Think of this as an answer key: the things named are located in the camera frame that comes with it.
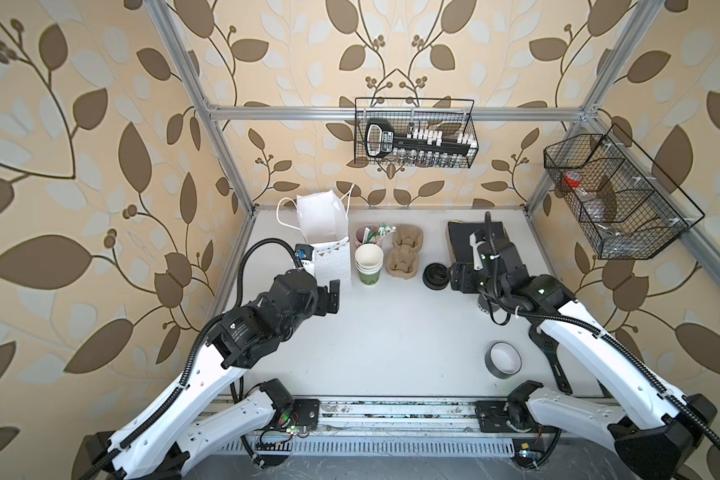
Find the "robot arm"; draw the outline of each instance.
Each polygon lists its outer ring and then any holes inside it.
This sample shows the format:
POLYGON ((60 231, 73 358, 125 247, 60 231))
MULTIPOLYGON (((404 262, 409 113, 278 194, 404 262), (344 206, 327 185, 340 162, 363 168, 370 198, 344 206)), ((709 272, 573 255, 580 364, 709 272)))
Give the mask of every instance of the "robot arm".
POLYGON ((480 232, 485 242, 473 242, 483 264, 478 291, 502 309, 524 316, 532 339, 543 336, 555 347, 566 347, 619 403, 599 405, 527 381, 508 395, 512 427, 526 430, 540 424, 576 433, 614 451, 646 480, 671 478, 703 435, 720 440, 708 427, 717 414, 709 400, 686 396, 643 365, 557 279, 528 276, 514 245, 497 242, 492 230, 486 214, 480 232))
MULTIPOLYGON (((293 398, 277 379, 261 384, 231 408, 198 422, 195 418, 262 357, 277 350, 304 320, 338 312, 338 288, 338 280, 328 290, 304 270, 289 270, 275 278, 269 292, 224 313, 202 338, 186 383, 179 375, 125 427, 99 432, 88 441, 94 464, 116 478, 181 478, 223 443, 284 425, 293 398), (133 441, 126 441, 133 436, 133 441)), ((82 478, 92 478, 93 470, 82 478)))

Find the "black cap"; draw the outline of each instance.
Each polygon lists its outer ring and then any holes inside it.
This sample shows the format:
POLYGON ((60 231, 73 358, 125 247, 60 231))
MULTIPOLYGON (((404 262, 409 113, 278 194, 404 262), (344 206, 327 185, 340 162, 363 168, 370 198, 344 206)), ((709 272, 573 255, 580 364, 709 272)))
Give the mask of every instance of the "black cap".
POLYGON ((442 290, 451 281, 451 274, 443 264, 429 264, 424 269, 422 280, 432 290, 442 290))

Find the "wire basket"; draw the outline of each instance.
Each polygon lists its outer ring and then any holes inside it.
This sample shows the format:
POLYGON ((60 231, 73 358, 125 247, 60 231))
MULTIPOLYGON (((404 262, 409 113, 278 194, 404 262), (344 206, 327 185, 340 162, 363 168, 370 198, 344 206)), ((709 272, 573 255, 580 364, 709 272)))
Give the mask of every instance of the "wire basket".
POLYGON ((605 135, 580 134, 545 148, 544 168, 602 260, 653 258, 704 218, 672 177, 616 124, 605 135), (642 152, 650 174, 627 157, 625 146, 642 152), (680 202, 693 213, 684 214, 680 202))
POLYGON ((470 168, 480 149, 473 106, 450 98, 356 98, 355 159, 379 167, 470 168))

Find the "roll of tape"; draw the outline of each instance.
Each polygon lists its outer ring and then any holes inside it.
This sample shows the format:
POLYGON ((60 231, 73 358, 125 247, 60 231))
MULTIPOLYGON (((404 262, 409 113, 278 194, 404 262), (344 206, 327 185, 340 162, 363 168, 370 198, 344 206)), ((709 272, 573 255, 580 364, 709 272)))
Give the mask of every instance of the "roll of tape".
POLYGON ((520 371, 523 361, 517 349, 506 342, 495 342, 485 353, 485 366, 496 378, 505 380, 520 371))

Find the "beige wallpaper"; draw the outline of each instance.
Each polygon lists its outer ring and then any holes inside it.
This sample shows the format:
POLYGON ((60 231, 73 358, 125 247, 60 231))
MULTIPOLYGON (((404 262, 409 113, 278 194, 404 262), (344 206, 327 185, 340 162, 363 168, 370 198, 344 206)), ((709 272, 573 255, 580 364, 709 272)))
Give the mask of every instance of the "beige wallpaper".
POLYGON ((542 149, 562 137, 559 122, 477 122, 472 167, 416 168, 354 157, 346 123, 232 120, 222 124, 251 198, 277 205, 283 197, 327 189, 357 206, 518 206, 541 176, 542 149))
POLYGON ((167 0, 221 105, 339 97, 470 98, 575 107, 629 0, 167 0))
MULTIPOLYGON (((622 75, 601 114, 703 208, 697 228, 720 245, 720 0, 666 2, 622 75)), ((554 194, 535 219, 562 281, 649 367, 712 400, 720 435, 720 289, 704 269, 679 242, 648 261, 595 260, 554 194)), ((720 480, 720 454, 705 440, 685 468, 720 480)))
POLYGON ((662 10, 600 111, 701 206, 720 246, 720 0, 662 10))
POLYGON ((76 478, 174 378, 242 222, 138 6, 0 0, 0 478, 76 478))

